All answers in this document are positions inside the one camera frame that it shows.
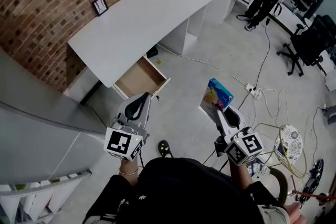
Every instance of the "drawer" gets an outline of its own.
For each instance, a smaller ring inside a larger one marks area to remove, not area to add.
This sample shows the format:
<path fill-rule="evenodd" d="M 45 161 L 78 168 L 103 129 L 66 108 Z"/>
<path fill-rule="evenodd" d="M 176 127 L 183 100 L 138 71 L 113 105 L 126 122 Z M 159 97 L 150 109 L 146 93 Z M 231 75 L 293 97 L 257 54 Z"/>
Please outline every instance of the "drawer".
<path fill-rule="evenodd" d="M 146 57 L 141 57 L 114 84 L 115 89 L 124 99 L 133 95 L 149 92 L 152 99 L 170 81 Z"/>

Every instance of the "gray floor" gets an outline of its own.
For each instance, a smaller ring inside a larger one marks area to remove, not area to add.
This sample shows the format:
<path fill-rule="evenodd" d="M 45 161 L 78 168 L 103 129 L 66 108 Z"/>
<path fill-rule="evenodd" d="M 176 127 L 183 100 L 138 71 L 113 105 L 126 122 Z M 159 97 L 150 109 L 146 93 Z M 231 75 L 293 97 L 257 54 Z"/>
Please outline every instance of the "gray floor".
<path fill-rule="evenodd" d="M 222 68 L 236 76 L 243 83 L 255 84 L 260 65 L 268 49 L 268 40 L 265 34 L 265 21 L 254 31 L 247 32 L 243 29 L 245 22 L 238 21 L 235 16 L 241 10 L 235 6 L 233 12 L 225 19 L 222 25 L 214 26 L 205 23 L 197 44 L 186 54 L 187 57 L 208 62 Z M 312 128 L 312 118 L 318 106 L 336 104 L 335 94 L 330 93 L 324 85 L 324 77 L 316 67 L 303 67 L 304 76 L 299 78 L 298 73 L 289 77 L 290 63 L 283 57 L 277 56 L 276 51 L 282 49 L 282 44 L 289 41 L 289 35 L 272 20 L 267 26 L 270 39 L 270 53 L 260 74 L 258 87 L 263 89 L 275 89 L 280 92 L 282 108 L 277 120 L 278 125 L 292 124 L 305 139 L 305 152 L 307 156 L 308 170 L 311 168 L 313 152 L 316 147 L 316 139 Z M 172 148 L 174 156 L 194 158 L 200 162 L 214 150 L 214 140 L 218 137 L 215 125 L 198 109 L 206 85 L 211 78 L 220 81 L 233 95 L 233 105 L 239 106 L 246 96 L 245 87 L 231 78 L 226 73 L 211 66 L 195 61 L 190 61 L 174 56 L 159 48 L 159 55 L 152 58 L 153 62 L 161 60 L 157 67 L 171 78 L 168 85 L 160 92 L 160 100 L 153 100 L 150 119 L 147 130 L 151 134 L 148 143 L 143 149 L 144 162 L 158 157 L 157 143 L 166 139 Z M 277 95 L 271 91 L 266 92 L 267 102 L 271 114 L 278 109 Z M 94 94 L 89 103 L 103 117 L 106 123 L 110 123 L 118 104 L 121 102 L 113 90 L 105 87 Z M 274 124 L 265 106 L 265 99 L 256 101 L 258 122 Z M 251 96 L 247 98 L 241 111 L 246 117 L 254 120 L 254 106 Z M 261 138 L 268 151 L 272 150 L 276 131 L 272 128 L 258 128 L 263 134 Z M 318 147 L 315 160 L 324 159 L 324 173 L 320 186 L 316 193 L 326 193 L 329 190 L 335 175 L 336 164 L 336 124 L 327 125 L 320 111 L 315 118 L 315 130 L 318 139 Z M 212 166 L 219 169 L 226 156 L 214 157 Z M 110 176 L 118 170 L 120 161 L 103 154 L 101 160 L 92 169 L 92 176 L 83 181 L 74 191 L 63 207 L 63 212 L 50 223 L 81 223 L 85 213 L 103 190 Z M 293 189 L 289 179 L 290 172 L 284 167 L 278 166 L 289 182 L 289 188 Z M 304 171 L 305 162 L 303 156 L 296 162 L 296 168 Z M 223 170 L 229 173 L 228 167 Z M 298 188 L 307 181 L 296 178 Z M 301 212 L 312 223 L 320 208 L 315 199 L 310 199 Z"/>

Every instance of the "sneaker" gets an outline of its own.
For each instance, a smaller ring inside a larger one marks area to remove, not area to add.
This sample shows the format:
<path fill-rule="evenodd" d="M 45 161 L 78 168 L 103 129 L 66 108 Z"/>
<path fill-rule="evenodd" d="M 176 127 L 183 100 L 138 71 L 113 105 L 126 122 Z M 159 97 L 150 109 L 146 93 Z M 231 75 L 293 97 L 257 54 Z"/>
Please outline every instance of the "sneaker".
<path fill-rule="evenodd" d="M 256 27 L 257 27 L 256 25 L 249 23 L 247 26 L 245 26 L 245 30 L 251 32 L 253 29 L 256 29 Z"/>
<path fill-rule="evenodd" d="M 245 14 L 237 15 L 236 18 L 237 18 L 238 20 L 247 20 L 247 21 L 251 20 L 251 18 L 250 18 L 250 17 L 247 17 Z"/>

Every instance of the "colorful box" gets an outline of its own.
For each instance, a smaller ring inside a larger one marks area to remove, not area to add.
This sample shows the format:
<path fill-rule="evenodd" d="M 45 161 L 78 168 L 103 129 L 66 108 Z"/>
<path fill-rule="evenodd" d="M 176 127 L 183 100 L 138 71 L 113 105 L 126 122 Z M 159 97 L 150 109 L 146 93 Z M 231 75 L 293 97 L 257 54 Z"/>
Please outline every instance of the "colorful box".
<path fill-rule="evenodd" d="M 233 95 L 218 80 L 210 79 L 201 101 L 201 108 L 214 121 L 213 106 L 218 104 L 223 110 L 230 105 L 232 99 Z"/>

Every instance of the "picture frame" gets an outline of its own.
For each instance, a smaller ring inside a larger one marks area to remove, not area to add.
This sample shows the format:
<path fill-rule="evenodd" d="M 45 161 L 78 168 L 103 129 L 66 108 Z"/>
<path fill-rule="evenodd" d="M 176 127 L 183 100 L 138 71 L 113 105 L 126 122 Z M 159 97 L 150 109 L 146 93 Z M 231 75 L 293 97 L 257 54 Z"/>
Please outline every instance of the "picture frame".
<path fill-rule="evenodd" d="M 91 4 L 98 17 L 109 9 L 105 0 L 94 0 Z"/>

